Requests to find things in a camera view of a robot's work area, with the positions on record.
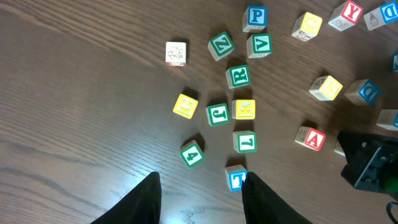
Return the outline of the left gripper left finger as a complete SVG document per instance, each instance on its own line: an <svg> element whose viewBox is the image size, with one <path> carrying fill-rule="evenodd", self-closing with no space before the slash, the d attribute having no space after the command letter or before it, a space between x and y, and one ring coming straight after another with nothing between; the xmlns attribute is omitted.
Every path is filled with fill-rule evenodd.
<svg viewBox="0 0 398 224"><path fill-rule="evenodd" d="M151 172L115 206L91 224L159 224L161 202L160 174Z"/></svg>

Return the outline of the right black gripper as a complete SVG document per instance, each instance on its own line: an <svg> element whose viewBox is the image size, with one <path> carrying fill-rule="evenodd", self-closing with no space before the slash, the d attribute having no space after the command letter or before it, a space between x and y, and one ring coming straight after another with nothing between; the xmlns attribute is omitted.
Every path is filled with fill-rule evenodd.
<svg viewBox="0 0 398 224"><path fill-rule="evenodd" d="M397 199L397 139L370 133L340 131L345 154L341 176L357 190L388 194Z"/></svg>

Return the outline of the red A block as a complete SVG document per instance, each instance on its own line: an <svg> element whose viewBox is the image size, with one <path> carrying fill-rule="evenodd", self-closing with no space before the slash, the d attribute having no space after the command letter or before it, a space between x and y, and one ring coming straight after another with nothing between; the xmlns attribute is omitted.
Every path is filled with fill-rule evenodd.
<svg viewBox="0 0 398 224"><path fill-rule="evenodd" d="M295 137L295 142L314 151L319 151L326 139L323 132L306 126L301 126Z"/></svg>

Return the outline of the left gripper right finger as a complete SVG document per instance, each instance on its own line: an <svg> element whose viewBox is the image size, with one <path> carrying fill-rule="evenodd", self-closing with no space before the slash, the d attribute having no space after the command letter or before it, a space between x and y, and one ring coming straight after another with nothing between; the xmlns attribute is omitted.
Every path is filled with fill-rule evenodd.
<svg viewBox="0 0 398 224"><path fill-rule="evenodd" d="M247 224L311 224L254 172L247 173L241 192Z"/></svg>

